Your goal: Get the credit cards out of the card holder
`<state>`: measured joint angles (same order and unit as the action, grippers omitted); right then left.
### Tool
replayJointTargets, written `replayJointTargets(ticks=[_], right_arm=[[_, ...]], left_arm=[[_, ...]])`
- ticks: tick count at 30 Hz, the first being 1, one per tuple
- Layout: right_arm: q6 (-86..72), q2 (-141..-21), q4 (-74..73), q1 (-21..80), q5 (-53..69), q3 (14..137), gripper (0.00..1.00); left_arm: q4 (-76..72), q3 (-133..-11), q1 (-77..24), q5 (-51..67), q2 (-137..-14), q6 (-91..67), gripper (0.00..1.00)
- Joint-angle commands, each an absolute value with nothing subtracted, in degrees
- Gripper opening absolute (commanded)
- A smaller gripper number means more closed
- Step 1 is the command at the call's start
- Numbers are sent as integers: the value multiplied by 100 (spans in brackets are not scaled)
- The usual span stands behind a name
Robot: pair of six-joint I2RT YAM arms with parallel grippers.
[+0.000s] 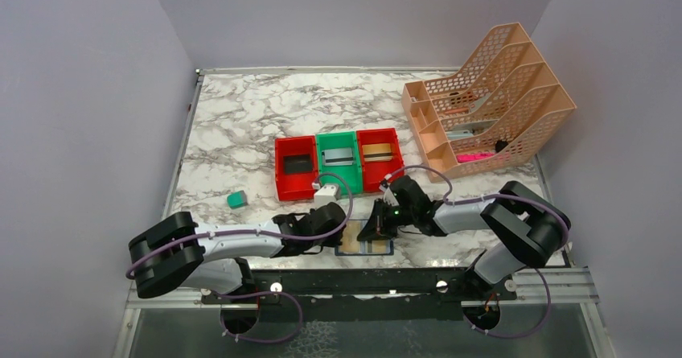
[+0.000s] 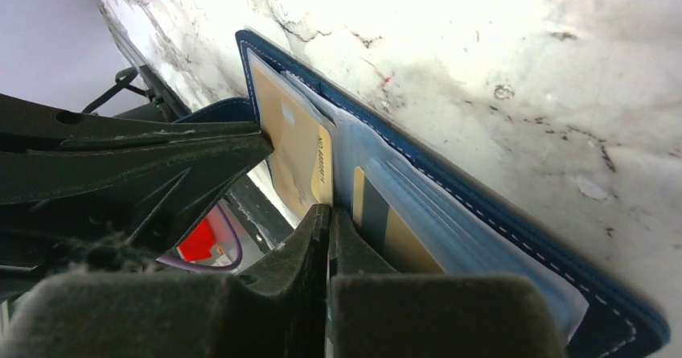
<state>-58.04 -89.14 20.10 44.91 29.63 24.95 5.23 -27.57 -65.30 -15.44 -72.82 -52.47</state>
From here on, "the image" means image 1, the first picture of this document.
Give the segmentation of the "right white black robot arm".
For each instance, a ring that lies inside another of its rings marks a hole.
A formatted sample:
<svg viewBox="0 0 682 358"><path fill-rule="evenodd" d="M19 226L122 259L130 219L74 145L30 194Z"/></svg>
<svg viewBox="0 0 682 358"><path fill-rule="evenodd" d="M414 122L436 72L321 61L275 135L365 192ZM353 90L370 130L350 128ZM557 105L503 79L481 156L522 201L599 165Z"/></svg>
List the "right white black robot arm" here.
<svg viewBox="0 0 682 358"><path fill-rule="evenodd" d="M357 239L393 239L399 228L407 226L429 237L490 229L499 243L477 257L458 283L472 298L483 299L508 275L525 267L544 267L567 242L571 221L517 181L505 183L493 195L447 203L430 199L415 180L404 175L375 200Z"/></svg>

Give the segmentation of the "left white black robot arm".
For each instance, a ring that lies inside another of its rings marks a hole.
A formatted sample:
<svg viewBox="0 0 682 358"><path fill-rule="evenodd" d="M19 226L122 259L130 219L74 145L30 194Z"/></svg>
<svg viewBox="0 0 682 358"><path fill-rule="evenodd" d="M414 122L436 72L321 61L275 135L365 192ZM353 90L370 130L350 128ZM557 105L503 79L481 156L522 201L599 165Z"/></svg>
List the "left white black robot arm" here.
<svg viewBox="0 0 682 358"><path fill-rule="evenodd" d="M253 291L247 257L297 257L314 247L335 247L347 222L336 203L278 214L260 224L206 224L176 212L129 242L125 276L135 282L139 298L190 287L243 302Z"/></svg>

